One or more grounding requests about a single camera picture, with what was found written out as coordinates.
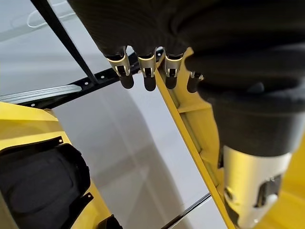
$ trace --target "yellow metal frame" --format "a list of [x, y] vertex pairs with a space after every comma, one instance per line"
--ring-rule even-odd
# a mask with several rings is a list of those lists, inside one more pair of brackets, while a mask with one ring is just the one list
[[[191, 55], [188, 49], [185, 56]], [[177, 86], [168, 90], [164, 84], [165, 73], [160, 64], [156, 72], [160, 93], [203, 177], [223, 219], [229, 229], [234, 229], [223, 204], [224, 171], [218, 169], [219, 139], [211, 106], [197, 93], [187, 92], [190, 72], [184, 60], [178, 75]], [[284, 177], [279, 201], [255, 227], [256, 229], [305, 229], [305, 138], [294, 153]]]
[[[0, 102], [0, 127], [0, 150], [58, 136], [62, 137], [64, 143], [71, 144], [51, 110], [40, 110]], [[111, 216], [92, 181], [87, 192], [90, 192], [94, 199], [76, 219], [72, 229], [96, 229], [101, 221]]]

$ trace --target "black glove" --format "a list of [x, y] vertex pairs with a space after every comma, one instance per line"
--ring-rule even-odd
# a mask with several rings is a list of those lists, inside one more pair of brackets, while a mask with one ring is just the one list
[[[192, 47], [185, 64], [204, 74], [198, 92], [212, 104], [224, 144], [271, 155], [298, 145], [303, 126], [297, 117], [305, 110], [304, 1], [68, 2], [109, 59], [122, 58], [126, 45], [141, 58], [158, 46], [173, 58]], [[245, 137], [251, 142], [240, 141]]]

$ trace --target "yellow beam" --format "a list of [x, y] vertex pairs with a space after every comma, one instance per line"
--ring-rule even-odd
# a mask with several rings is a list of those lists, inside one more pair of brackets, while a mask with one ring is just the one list
[[210, 109], [211, 105], [207, 103], [195, 103], [195, 104], [180, 104], [178, 107], [179, 113], [186, 113], [190, 111], [198, 111], [204, 109]]
[[235, 227], [234, 227], [233, 223], [231, 222], [231, 220], [230, 220], [230, 218], [229, 218], [229, 216], [228, 216], [228, 214], [225, 210], [224, 204], [223, 204], [223, 202], [222, 202], [222, 200], [221, 200], [221, 198], [220, 198], [220, 196], [217, 192], [217, 189], [214, 186], [214, 183], [213, 183], [207, 169], [205, 168], [205, 166], [204, 166], [204, 164], [201, 160], [201, 157], [200, 157], [200, 155], [199, 155], [199, 153], [196, 149], [196, 146], [194, 145], [194, 143], [193, 143], [193, 141], [192, 141], [192, 139], [191, 139], [184, 123], [183, 123], [183, 120], [180, 117], [180, 114], [179, 114], [179, 112], [178, 112], [178, 110], [177, 110], [177, 108], [176, 108], [176, 106], [175, 106], [175, 104], [174, 104], [174, 102], [173, 102], [173, 100], [172, 100], [172, 98], [171, 98], [171, 96], [170, 96], [170, 94], [169, 94], [169, 92], [168, 92], [168, 90], [167, 90], [167, 88], [166, 88], [158, 70], [156, 70], [155, 76], [156, 76], [157, 86], [158, 86], [159, 91], [160, 91], [160, 93], [161, 93], [161, 95], [162, 95], [162, 97], [163, 97], [163, 99], [164, 99], [164, 101], [167, 105], [167, 108], [169, 109], [169, 111], [170, 111], [170, 113], [171, 113], [179, 131], [180, 131], [180, 134], [181, 134], [182, 138], [184, 139], [184, 142], [185, 142], [189, 152], [191, 153], [191, 156], [192, 156], [192, 158], [193, 158], [201, 176], [203, 177], [203, 179], [205, 181], [205, 184], [207, 185], [207, 187], [209, 189], [209, 191], [210, 191], [210, 193], [211, 193], [211, 195], [214, 199], [214, 202], [215, 202], [216, 206], [218, 207], [218, 209], [219, 209], [219, 211], [220, 211], [220, 213], [221, 213], [221, 215], [224, 219], [224, 222], [225, 222], [227, 228], [234, 229]]

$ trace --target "black seat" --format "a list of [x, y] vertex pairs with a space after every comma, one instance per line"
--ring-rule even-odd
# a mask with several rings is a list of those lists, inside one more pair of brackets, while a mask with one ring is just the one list
[[67, 229], [93, 199], [81, 153], [57, 137], [0, 151], [0, 191], [19, 229]]

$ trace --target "gloved hand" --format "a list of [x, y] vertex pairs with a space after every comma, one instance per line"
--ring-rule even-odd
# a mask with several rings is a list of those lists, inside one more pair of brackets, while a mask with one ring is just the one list
[[[127, 45], [132, 46], [139, 57], [144, 84], [149, 91], [155, 88], [155, 48], [165, 48], [169, 70], [166, 80], [171, 88], [175, 85], [177, 71], [170, 69], [175, 69], [186, 48], [192, 47], [194, 54], [185, 60], [185, 65], [191, 72], [204, 74], [198, 92], [212, 104], [224, 145], [238, 155], [259, 158], [258, 166], [264, 166], [260, 164], [262, 158], [280, 157], [298, 147], [305, 124], [305, 1], [68, 2], [120, 75], [125, 88], [133, 86], [124, 58]], [[229, 159], [227, 161], [235, 161], [235, 158]], [[233, 168], [240, 172], [238, 166]], [[225, 167], [227, 175], [234, 174], [230, 172]], [[284, 172], [285, 168], [275, 175]], [[247, 203], [238, 202], [239, 197], [247, 197], [248, 192], [235, 190], [235, 178], [231, 177], [233, 182], [227, 179], [225, 186], [233, 190], [235, 198], [225, 195], [225, 201], [232, 221], [251, 227], [270, 207], [265, 210], [255, 207], [261, 207], [255, 203], [258, 196], [267, 198], [277, 195], [278, 190], [258, 193], [262, 182], [270, 177], [260, 174], [257, 178], [255, 171], [242, 173], [246, 180], [256, 179], [252, 187], [257, 190], [257, 196], [246, 198]]]

